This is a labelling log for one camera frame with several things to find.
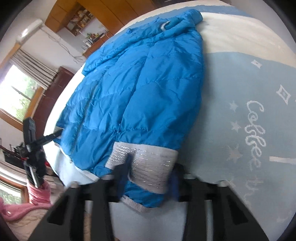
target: blue puffer jacket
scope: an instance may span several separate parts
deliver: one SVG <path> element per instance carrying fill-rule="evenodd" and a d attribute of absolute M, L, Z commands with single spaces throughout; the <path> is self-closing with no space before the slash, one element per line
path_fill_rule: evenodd
<path fill-rule="evenodd" d="M 128 29 L 86 61 L 57 126 L 74 164 L 101 177 L 134 160 L 124 199 L 156 207 L 201 103 L 204 77 L 197 10 Z"/>

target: bed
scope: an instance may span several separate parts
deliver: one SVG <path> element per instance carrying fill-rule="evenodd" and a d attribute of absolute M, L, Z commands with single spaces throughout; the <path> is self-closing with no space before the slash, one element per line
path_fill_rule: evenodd
<path fill-rule="evenodd" d="M 206 78 L 202 106 L 179 151 L 178 162 L 203 181 L 226 180 L 268 238 L 277 240 L 296 212 L 296 56 L 284 41 L 230 5 L 200 0 L 140 16 L 106 44 L 127 28 L 191 8 L 203 16 L 197 30 L 204 41 Z M 44 134 L 53 132 L 83 79 L 82 68 L 58 98 Z M 97 180 L 94 174 L 78 169 L 54 143 L 44 149 L 65 185 Z M 114 233 L 120 240 L 181 240 L 186 204 L 169 201 L 139 214 L 117 203 L 111 205 L 111 213 Z"/>

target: dark wooden furniture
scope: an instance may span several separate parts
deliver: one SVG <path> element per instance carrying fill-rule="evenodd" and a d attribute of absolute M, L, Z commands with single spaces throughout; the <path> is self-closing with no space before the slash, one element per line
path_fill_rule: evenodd
<path fill-rule="evenodd" d="M 45 25 L 57 33 L 66 27 L 79 8 L 81 8 L 81 5 L 76 0 L 57 0 L 45 21 Z"/>
<path fill-rule="evenodd" d="M 45 25 L 57 33 L 66 27 L 81 6 L 91 12 L 109 31 L 107 36 L 95 42 L 84 53 L 85 57 L 100 48 L 129 21 L 156 9 L 152 0 L 57 0 Z"/>
<path fill-rule="evenodd" d="M 80 31 L 92 21 L 93 18 L 93 14 L 81 6 L 70 19 L 66 29 L 68 29 L 74 36 L 77 36 L 80 34 Z"/>
<path fill-rule="evenodd" d="M 88 58 L 94 51 L 100 48 L 103 45 L 103 43 L 105 43 L 112 36 L 113 36 L 112 33 L 110 32 L 106 33 L 102 38 L 100 38 L 90 48 L 88 48 L 87 51 L 83 54 L 83 56 Z"/>
<path fill-rule="evenodd" d="M 41 100 L 33 116 L 33 120 L 36 124 L 36 138 L 43 136 L 45 125 L 52 108 L 73 76 L 74 74 L 72 72 L 60 67 L 54 82 L 41 97 Z"/>

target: electrical cable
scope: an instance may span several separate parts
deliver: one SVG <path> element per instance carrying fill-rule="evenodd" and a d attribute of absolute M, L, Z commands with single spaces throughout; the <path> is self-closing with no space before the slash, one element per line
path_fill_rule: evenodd
<path fill-rule="evenodd" d="M 44 33 L 46 33 L 47 34 L 47 36 L 49 37 L 49 39 L 51 39 L 53 42 L 55 42 L 55 43 L 57 43 L 57 44 L 59 44 L 63 49 L 65 49 L 67 52 L 68 52 L 68 54 L 73 58 L 73 61 L 75 62 L 75 63 L 84 63 L 85 62 L 85 58 L 83 57 L 83 56 L 73 56 L 71 53 L 70 53 L 70 51 L 69 51 L 69 49 L 65 46 L 65 45 L 63 45 L 60 41 L 61 41 L 61 36 L 60 35 L 58 35 L 59 36 L 59 40 L 57 40 L 55 37 L 53 37 L 52 35 L 50 35 L 48 32 L 46 32 L 44 29 L 43 29 L 43 27 L 41 27 L 40 28 L 40 30 L 41 31 L 43 31 Z"/>

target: white star pattern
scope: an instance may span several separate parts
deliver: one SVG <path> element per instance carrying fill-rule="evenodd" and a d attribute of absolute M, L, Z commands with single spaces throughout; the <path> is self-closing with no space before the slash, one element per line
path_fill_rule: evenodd
<path fill-rule="evenodd" d="M 285 90 L 282 85 L 280 85 L 280 88 L 276 93 L 285 101 L 286 104 L 288 104 L 291 95 Z"/>
<path fill-rule="evenodd" d="M 251 63 L 257 66 L 258 68 L 262 66 L 262 64 L 260 64 L 257 60 L 253 60 Z"/>
<path fill-rule="evenodd" d="M 238 150 L 239 144 L 237 144 L 236 148 L 234 149 L 228 146 L 228 149 L 229 149 L 229 157 L 227 158 L 227 161 L 233 160 L 233 162 L 236 163 L 237 160 L 242 157 L 242 154 Z"/>
<path fill-rule="evenodd" d="M 237 109 L 238 105 L 234 101 L 232 103 L 229 103 L 229 104 L 230 104 L 230 109 L 235 112 L 235 110 Z"/>
<path fill-rule="evenodd" d="M 230 122 L 230 124 L 232 125 L 231 129 L 232 130 L 236 130 L 237 132 L 239 132 L 239 129 L 241 129 L 241 127 L 238 125 L 237 121 L 236 122 Z"/>

